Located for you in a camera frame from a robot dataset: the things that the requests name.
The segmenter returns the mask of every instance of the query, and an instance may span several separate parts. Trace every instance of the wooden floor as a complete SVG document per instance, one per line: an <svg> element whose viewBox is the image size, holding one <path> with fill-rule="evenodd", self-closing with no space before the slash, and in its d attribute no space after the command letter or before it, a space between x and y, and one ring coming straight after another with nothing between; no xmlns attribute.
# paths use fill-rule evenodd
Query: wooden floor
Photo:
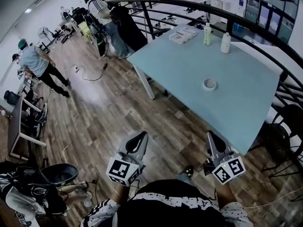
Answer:
<svg viewBox="0 0 303 227"><path fill-rule="evenodd" d="M139 178L140 186L173 178L185 165L193 164L194 182L204 195L214 197L213 181L202 171L202 163L207 158L205 122L173 96L164 97L154 82L151 86L156 99L149 99L132 65L112 53L109 53L108 68L100 80L83 80L84 68L80 67L75 73L73 65L84 66L84 78L95 79L106 62L83 37L74 36L65 44L59 42L50 49L49 55L57 68L71 80L71 97L67 99L50 93L43 83L38 86L39 94L48 100L49 108L41 139L48 146L35 146L39 159L47 156L51 164L75 165L80 172L77 182L97 179L97 197L102 201L113 192L113 185L105 175L109 158L115 154L123 137L145 130L150 141L144 158L146 168ZM269 179L272 171L262 173L264 166L272 166L264 148L248 153L243 162L247 172L231 186L244 207L269 203L302 186L299 175ZM292 203L290 199L301 193L303 189L251 212L249 216L254 226L277 227L281 221L286 221L285 226L297 226L303 220L303 201ZM78 204L68 211L65 219L69 226L76 227L89 211L83 204Z"/></svg>

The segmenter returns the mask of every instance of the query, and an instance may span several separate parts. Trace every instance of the white bottle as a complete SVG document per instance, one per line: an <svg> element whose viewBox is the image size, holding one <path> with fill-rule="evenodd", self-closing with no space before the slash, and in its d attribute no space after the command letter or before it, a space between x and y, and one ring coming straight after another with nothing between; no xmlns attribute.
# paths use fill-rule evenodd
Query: white bottle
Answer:
<svg viewBox="0 0 303 227"><path fill-rule="evenodd" d="M212 33L212 28L209 23L204 26L204 44L210 45L210 34Z"/></svg>
<svg viewBox="0 0 303 227"><path fill-rule="evenodd" d="M231 36L228 32L223 34L222 42L221 42L221 52L224 54L229 53L229 48L231 46Z"/></svg>

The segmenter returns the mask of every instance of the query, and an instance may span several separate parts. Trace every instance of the jeans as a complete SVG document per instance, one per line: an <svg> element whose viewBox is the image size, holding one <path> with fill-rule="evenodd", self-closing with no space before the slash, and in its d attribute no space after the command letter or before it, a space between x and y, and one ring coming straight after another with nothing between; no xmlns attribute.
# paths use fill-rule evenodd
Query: jeans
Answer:
<svg viewBox="0 0 303 227"><path fill-rule="evenodd" d="M112 45L119 56L120 59L125 58L128 54L134 53L132 48L130 48L120 37L118 28L114 22L110 22L105 25L106 32L109 34Z"/></svg>
<svg viewBox="0 0 303 227"><path fill-rule="evenodd" d="M48 64L42 76L38 77L38 79L43 81L50 88L54 89L57 93L64 95L64 89L55 84L51 75L56 76L64 85L67 85L68 81L62 76L56 67L52 66L51 63Z"/></svg>
<svg viewBox="0 0 303 227"><path fill-rule="evenodd" d="M195 187L193 181L192 181L192 180L190 179L190 177L189 177L187 174L185 174L185 173L180 174L180 175L177 175L177 176L175 177L175 179L180 180L180 181L183 181L183 182L185 182L185 183L187 183L187 184L189 184L189 185Z"/></svg>

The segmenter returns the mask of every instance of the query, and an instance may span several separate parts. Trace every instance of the light blue table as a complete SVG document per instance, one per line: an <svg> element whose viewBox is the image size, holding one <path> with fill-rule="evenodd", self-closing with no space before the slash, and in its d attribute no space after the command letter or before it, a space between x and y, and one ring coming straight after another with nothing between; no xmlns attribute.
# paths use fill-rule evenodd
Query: light blue table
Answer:
<svg viewBox="0 0 303 227"><path fill-rule="evenodd" d="M152 99L154 96L144 73L245 155L270 109L279 77L232 44L229 54L221 53L221 39L214 35L211 45L204 45L204 33L196 28L198 35L184 44L168 39L168 35L184 26L163 34L128 60ZM205 78L217 82L214 91L202 88Z"/></svg>

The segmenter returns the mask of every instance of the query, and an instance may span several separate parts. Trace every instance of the man in gray shirt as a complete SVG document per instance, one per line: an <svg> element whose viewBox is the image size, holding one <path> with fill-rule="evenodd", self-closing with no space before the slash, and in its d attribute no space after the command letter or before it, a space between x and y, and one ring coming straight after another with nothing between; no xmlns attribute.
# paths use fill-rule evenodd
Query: man in gray shirt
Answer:
<svg viewBox="0 0 303 227"><path fill-rule="evenodd" d="M56 76L66 87L70 81L62 76L55 67L53 60L49 58L47 54L34 45L28 46L25 39L20 40L18 48L23 51L20 59L21 69L34 73L39 80L43 81L57 93L67 98L70 97L68 91L65 91L62 87L55 84L51 75Z"/></svg>

